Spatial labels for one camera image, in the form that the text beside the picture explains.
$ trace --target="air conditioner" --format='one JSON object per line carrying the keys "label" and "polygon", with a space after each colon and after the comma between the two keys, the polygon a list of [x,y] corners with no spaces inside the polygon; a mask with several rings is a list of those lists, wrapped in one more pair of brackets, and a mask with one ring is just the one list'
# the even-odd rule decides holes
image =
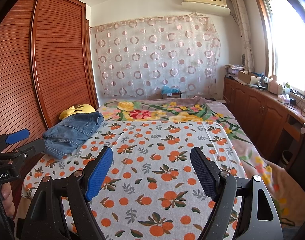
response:
{"label": "air conditioner", "polygon": [[226,0],[183,0],[181,5],[185,10],[199,13],[220,16],[228,16],[230,14],[230,9],[227,8]]}

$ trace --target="bed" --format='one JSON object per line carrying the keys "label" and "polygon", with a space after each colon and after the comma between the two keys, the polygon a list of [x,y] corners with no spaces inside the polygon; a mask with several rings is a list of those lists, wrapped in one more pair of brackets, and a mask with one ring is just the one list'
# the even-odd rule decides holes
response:
{"label": "bed", "polygon": [[[91,202],[105,237],[195,239],[214,204],[190,163],[190,149],[199,146],[207,158],[234,176],[259,174],[283,226],[300,226],[305,220],[305,193],[283,169],[260,157],[223,104],[203,98],[113,99],[98,111],[106,120],[99,130],[62,160],[44,155],[25,178],[24,198],[33,197],[43,176],[68,176],[109,146],[114,161]],[[227,239],[233,236],[240,201],[236,198]],[[75,231],[67,199],[63,204],[67,224]]]}

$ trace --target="sheer curtain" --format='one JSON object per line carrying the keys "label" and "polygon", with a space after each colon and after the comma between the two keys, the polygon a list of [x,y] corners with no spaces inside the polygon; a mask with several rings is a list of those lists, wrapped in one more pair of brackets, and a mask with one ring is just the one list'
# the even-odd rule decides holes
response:
{"label": "sheer curtain", "polygon": [[99,63],[95,80],[106,97],[147,98],[160,94],[164,85],[215,95],[220,40],[209,17],[136,19],[93,31]]}
{"label": "sheer curtain", "polygon": [[254,72],[254,59],[251,51],[251,34],[248,20],[248,14],[246,11],[244,0],[231,0],[233,8],[235,10],[237,23],[239,25],[246,60],[246,71]]}

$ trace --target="window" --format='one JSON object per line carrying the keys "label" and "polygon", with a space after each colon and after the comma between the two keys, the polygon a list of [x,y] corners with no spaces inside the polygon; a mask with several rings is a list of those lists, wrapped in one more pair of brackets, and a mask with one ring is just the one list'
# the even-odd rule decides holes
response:
{"label": "window", "polygon": [[305,94],[305,24],[287,0],[261,0],[269,71]]}

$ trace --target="human hand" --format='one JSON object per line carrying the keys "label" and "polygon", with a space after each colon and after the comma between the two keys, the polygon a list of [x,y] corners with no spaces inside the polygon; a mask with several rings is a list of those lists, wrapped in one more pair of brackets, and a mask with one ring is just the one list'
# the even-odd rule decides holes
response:
{"label": "human hand", "polygon": [[2,196],[4,198],[3,200],[3,206],[5,208],[6,215],[12,216],[15,213],[15,205],[12,202],[12,192],[11,192],[11,184],[5,183],[2,186]]}

